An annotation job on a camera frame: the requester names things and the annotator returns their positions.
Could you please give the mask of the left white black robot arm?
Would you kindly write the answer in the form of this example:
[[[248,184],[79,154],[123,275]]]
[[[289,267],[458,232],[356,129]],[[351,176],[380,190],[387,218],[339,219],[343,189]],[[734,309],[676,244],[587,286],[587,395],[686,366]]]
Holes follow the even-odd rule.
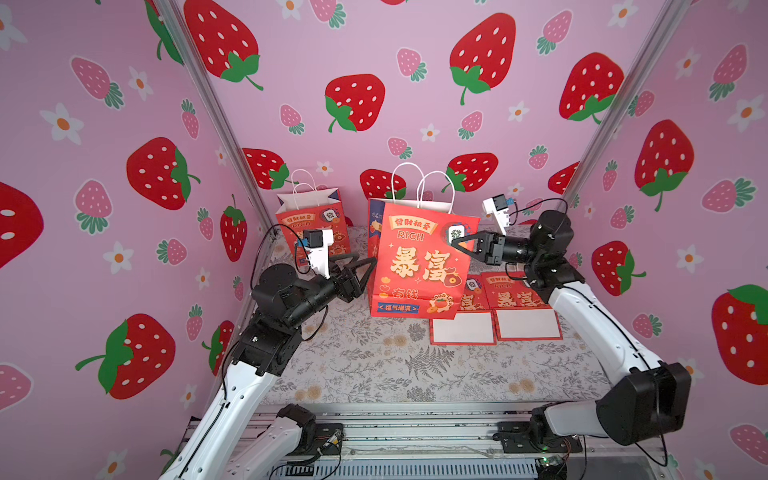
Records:
[[[248,448],[234,452],[257,407],[304,341],[303,324],[335,300],[363,296],[373,258],[331,258],[327,275],[305,280],[280,263],[264,270],[251,292],[256,309],[225,356],[223,379],[189,441],[163,473],[165,479],[262,479],[313,437],[315,417],[290,404]]]

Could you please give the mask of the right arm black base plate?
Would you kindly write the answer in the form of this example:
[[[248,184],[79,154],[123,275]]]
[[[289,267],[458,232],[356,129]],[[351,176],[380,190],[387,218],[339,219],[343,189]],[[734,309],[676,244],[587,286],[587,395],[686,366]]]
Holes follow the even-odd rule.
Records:
[[[545,427],[530,422],[499,422],[492,440],[507,454],[582,453],[583,445],[575,436],[555,436]]]

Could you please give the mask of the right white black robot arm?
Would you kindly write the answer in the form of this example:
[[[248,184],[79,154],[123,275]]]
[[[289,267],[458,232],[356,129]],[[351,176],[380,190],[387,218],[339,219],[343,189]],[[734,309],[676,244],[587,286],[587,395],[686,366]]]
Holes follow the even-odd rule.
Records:
[[[532,442],[594,436],[627,446],[680,430],[692,385],[689,372],[643,346],[601,304],[565,258],[573,236],[568,216],[557,210],[545,211],[526,238],[492,231],[449,236],[452,247],[486,265],[522,264],[524,283],[582,337],[611,385],[598,400],[534,409]]]

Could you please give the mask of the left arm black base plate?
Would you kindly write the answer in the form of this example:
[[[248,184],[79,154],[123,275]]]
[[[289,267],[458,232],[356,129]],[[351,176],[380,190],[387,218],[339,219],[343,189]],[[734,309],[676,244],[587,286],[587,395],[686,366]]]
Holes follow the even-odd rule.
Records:
[[[333,451],[345,437],[342,423],[299,425],[288,418],[275,421],[259,439],[279,458],[312,457]]]

